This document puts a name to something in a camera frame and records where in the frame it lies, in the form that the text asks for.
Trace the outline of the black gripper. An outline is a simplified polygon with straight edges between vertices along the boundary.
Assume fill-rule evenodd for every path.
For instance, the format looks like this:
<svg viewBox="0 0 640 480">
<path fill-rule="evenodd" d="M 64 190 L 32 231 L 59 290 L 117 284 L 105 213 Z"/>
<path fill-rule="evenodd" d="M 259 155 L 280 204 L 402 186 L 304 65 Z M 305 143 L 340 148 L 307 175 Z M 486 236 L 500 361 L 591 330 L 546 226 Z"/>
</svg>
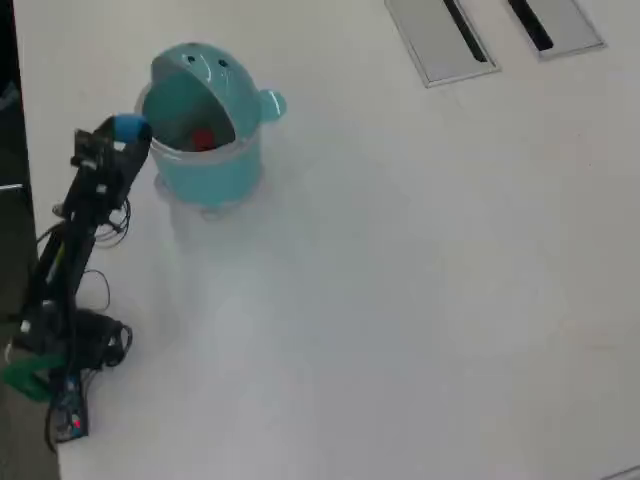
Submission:
<svg viewBox="0 0 640 480">
<path fill-rule="evenodd" d="M 115 117 L 106 118 L 93 132 L 101 143 L 112 146 L 115 141 Z M 89 208 L 109 213 L 123 208 L 132 184 L 144 165 L 151 145 L 150 135 L 118 134 L 121 150 L 106 152 L 76 150 L 71 165 L 76 175 L 66 195 L 66 212 Z"/>
</svg>

